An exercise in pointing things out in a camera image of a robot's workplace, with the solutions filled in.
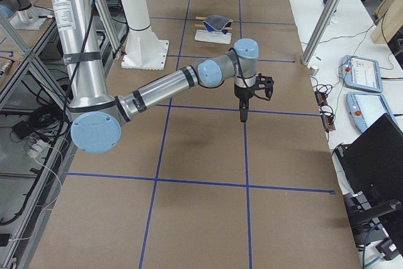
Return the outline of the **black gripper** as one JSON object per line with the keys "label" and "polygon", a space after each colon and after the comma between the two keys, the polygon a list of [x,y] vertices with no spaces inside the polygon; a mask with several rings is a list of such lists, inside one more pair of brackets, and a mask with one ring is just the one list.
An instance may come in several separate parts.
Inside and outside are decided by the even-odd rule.
{"label": "black gripper", "polygon": [[240,100],[239,101],[240,121],[246,122],[249,112],[249,99],[251,99],[254,96],[254,90],[252,88],[243,88],[235,85],[234,94]]}

